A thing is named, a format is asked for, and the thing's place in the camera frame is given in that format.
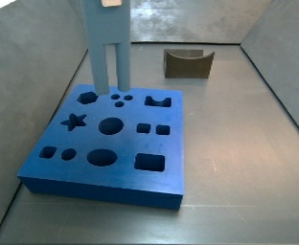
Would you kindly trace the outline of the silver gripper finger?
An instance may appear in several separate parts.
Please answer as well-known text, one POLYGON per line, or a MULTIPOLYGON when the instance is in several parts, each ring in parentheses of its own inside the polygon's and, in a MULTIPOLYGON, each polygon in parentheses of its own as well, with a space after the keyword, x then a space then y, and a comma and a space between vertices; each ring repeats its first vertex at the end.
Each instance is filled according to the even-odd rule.
POLYGON ((119 7, 123 5, 123 0, 101 0, 101 3, 105 8, 119 7))

